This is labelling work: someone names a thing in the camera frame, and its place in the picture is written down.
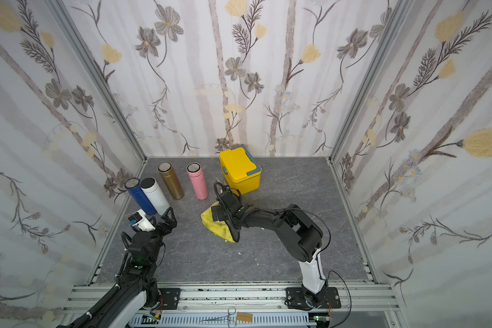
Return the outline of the yellow grey cleaning cloth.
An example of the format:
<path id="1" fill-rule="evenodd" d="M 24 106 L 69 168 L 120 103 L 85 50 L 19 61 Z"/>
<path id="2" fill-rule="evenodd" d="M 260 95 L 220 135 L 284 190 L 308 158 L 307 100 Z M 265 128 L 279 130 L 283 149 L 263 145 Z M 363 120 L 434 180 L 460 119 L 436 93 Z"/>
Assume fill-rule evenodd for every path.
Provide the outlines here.
<path id="1" fill-rule="evenodd" d="M 214 221 L 217 215 L 213 213 L 217 209 L 219 202 L 214 202 L 210 208 L 206 209 L 201 214 L 202 223 L 212 233 L 221 237 L 230 243 L 238 243 L 240 241 L 240 232 L 235 229 L 231 221 Z"/>

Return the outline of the pink thermos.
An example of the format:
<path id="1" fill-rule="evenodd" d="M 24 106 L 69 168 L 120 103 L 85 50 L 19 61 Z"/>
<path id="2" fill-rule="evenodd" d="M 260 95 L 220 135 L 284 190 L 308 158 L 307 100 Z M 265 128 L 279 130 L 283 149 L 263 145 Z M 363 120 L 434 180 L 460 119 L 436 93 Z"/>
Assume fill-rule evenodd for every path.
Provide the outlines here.
<path id="1" fill-rule="evenodd" d="M 199 200 L 205 200 L 208 198 L 209 192 L 204 173 L 202 171 L 202 166 L 197 162 L 193 162 L 186 167 L 186 170 L 194 188 L 196 198 Z"/>

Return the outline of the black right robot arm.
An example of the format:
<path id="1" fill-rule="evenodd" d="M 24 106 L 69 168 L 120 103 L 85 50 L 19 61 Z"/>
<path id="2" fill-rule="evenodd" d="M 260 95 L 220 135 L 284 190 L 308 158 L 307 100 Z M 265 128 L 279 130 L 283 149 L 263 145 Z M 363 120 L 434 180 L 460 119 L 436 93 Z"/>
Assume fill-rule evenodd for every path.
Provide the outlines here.
<path id="1" fill-rule="evenodd" d="M 217 202 L 201 218 L 215 235 L 230 243 L 238 243 L 242 228 L 262 228 L 274 232 L 286 251 L 299 263 L 301 291 L 288 293 L 285 304 L 290 309 L 319 308 L 329 288 L 321 264 L 323 231 L 295 204 L 285 209 L 260 209 L 242 203 L 239 191 L 225 186 L 216 191 Z"/>

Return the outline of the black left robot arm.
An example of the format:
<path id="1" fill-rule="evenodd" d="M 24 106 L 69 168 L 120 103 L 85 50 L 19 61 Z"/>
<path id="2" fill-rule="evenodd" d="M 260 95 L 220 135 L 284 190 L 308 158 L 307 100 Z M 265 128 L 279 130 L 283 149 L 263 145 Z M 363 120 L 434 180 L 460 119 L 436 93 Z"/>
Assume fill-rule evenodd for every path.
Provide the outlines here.
<path id="1" fill-rule="evenodd" d="M 165 247 L 163 238 L 177 227 L 174 210 L 170 206 L 160 217 L 150 219 L 135 212 L 128 220 L 135 234 L 121 233 L 124 258 L 115 284 L 68 327 L 125 327 L 138 310 L 160 306 L 163 297 L 154 274 L 160 250 Z"/>

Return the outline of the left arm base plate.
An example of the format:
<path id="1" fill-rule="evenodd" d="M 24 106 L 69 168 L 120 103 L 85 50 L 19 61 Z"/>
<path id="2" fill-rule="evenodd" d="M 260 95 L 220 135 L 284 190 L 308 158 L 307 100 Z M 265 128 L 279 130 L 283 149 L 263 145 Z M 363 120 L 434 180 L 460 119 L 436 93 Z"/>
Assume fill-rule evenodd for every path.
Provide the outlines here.
<path id="1" fill-rule="evenodd" d="M 180 301 L 180 288 L 159 288 L 152 293 L 150 309 L 157 310 L 176 310 Z"/>

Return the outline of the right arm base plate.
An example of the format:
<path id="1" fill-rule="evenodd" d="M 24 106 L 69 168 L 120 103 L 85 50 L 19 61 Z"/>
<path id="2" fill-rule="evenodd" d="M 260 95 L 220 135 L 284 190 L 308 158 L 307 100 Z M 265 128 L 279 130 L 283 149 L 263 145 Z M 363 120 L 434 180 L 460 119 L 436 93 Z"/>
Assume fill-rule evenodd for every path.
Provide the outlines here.
<path id="1" fill-rule="evenodd" d="M 288 287 L 285 292 L 284 304 L 288 309 L 302 311 L 329 310 L 340 309 L 342 306 L 338 290 L 335 287 L 325 286 L 318 294 L 310 292 L 304 286 Z"/>

